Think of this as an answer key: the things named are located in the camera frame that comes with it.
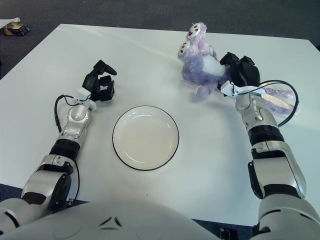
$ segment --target floor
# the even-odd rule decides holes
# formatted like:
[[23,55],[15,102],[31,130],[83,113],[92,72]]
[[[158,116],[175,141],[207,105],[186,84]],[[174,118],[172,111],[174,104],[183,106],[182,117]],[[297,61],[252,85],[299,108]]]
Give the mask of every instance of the floor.
[[[211,33],[308,39],[317,46],[319,12],[319,0],[1,0],[0,18],[19,17],[31,32],[0,33],[0,79],[61,23],[187,31],[201,21]],[[0,201],[20,194],[0,184]],[[238,239],[252,236],[250,227],[196,222],[218,236],[221,228],[236,229]]]

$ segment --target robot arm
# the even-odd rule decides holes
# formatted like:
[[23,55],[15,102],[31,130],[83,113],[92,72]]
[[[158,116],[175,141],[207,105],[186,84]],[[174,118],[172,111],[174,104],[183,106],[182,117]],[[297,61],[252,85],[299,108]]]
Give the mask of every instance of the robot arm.
[[251,187],[262,199],[252,240],[318,239],[320,217],[304,200],[305,178],[265,100],[256,92],[240,94],[235,107],[252,145]]
[[66,125],[50,153],[26,182],[21,198],[0,203],[0,235],[65,207],[76,157],[87,135],[91,111],[96,109],[94,101],[110,100],[115,93],[110,76],[98,79],[98,75],[104,72],[117,74],[100,60],[85,77],[82,88],[73,99],[75,106],[67,114]]

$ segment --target white table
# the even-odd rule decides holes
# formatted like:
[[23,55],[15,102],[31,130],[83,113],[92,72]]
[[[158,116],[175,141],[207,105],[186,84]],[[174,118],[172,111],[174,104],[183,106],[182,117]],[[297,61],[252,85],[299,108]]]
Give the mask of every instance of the white table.
[[[186,32],[61,24],[0,81],[0,183],[22,188],[58,130],[54,102],[74,95],[100,59],[118,76],[112,101],[98,102],[78,156],[79,199],[135,196],[173,208],[189,218],[239,225],[258,221],[260,200],[250,186],[250,143],[234,100],[214,93],[191,101],[182,84],[177,51]],[[247,55],[261,80],[294,85],[300,114],[281,128],[307,181],[306,199],[320,213],[320,53],[308,40],[208,33],[218,57]],[[180,142],[158,170],[141,172],[115,154],[112,131],[128,109],[151,105],[175,120]],[[66,122],[61,101],[59,116]],[[75,180],[72,193],[75,193]]]

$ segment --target white plate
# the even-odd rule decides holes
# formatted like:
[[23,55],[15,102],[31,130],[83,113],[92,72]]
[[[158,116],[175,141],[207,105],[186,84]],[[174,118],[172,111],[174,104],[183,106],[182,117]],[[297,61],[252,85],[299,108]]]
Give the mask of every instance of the white plate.
[[154,170],[175,154],[179,132],[172,117],[154,106],[138,106],[116,122],[113,147],[126,165],[137,170]]

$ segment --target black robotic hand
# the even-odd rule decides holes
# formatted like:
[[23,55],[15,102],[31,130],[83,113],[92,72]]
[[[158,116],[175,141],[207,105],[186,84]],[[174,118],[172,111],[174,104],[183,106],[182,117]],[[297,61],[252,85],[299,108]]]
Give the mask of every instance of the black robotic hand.
[[85,76],[82,87],[91,92],[89,99],[92,101],[108,101],[111,100],[115,94],[115,81],[111,80],[110,75],[98,79],[98,76],[104,72],[114,76],[117,75],[117,72],[111,66],[99,60],[96,65],[94,65],[93,70]]

